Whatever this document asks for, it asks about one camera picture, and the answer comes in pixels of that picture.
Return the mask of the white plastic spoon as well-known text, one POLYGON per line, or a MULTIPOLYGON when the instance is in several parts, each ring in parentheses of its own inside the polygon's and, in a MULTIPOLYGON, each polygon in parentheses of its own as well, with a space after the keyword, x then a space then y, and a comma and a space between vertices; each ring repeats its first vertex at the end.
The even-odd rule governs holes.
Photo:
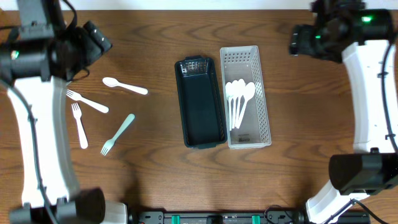
POLYGON ((233 84, 231 82, 227 82, 225 85, 226 88, 226 97, 228 101, 228 119, 229 119, 229 130, 232 130, 232 109, 231 109, 231 101, 233 98, 233 84))
POLYGON ((242 110, 241 110, 241 112, 239 114, 238 123, 236 125, 236 128, 238 128, 238 129, 240 128, 241 123, 243 121, 244 114, 245 114, 245 111, 246 111, 246 108, 247 108, 247 105, 248 105, 248 101, 254 97, 255 90, 256 90, 256 87, 255 87, 255 84, 253 82, 248 83, 244 87, 244 91, 243 91, 244 104, 243 104, 242 110))
POLYGON ((117 79, 111 77, 104 77, 103 83, 108 87, 121 87, 141 95, 147 95, 149 92, 148 89, 146 88, 121 83, 117 79))
POLYGON ((234 106, 234 127, 237 128, 238 126, 238 119, 239 119, 239 107, 240 107, 240 100, 243 95, 244 87, 246 83, 243 79, 239 79, 235 85, 235 106, 234 106))

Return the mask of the mint green plastic fork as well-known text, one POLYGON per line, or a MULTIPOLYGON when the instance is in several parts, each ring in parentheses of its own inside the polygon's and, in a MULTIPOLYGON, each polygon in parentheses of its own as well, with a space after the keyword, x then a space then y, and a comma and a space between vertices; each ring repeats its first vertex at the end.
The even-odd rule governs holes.
POLYGON ((116 131, 116 134, 109 140, 107 140, 102 149, 101 149, 101 154, 103 156, 107 155, 107 153, 112 149, 114 146, 116 140, 122 135, 122 133, 129 127, 129 125, 135 120, 135 115, 134 114, 129 114, 126 119, 123 121, 122 125, 119 127, 119 129, 116 131))

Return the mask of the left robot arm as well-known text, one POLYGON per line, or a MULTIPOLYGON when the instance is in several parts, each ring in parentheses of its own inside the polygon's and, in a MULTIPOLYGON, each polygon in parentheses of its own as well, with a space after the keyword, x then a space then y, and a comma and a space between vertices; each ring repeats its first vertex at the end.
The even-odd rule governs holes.
POLYGON ((92 22, 66 24, 58 1, 19 1, 21 24, 1 44, 1 83, 14 108, 24 162, 22 207, 11 223, 122 223, 123 204, 82 190, 70 159, 67 83, 112 47, 92 22))

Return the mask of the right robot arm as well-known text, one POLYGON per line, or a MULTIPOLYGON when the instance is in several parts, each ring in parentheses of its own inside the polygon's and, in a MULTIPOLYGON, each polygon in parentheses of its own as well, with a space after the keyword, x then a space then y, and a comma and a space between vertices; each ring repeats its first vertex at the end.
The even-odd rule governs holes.
POLYGON ((354 107, 353 153, 330 158, 328 182, 295 223, 365 223, 373 212, 350 215, 353 205, 397 185, 397 32, 391 12, 362 1, 316 0, 314 24, 293 28, 289 53, 342 63, 354 107))

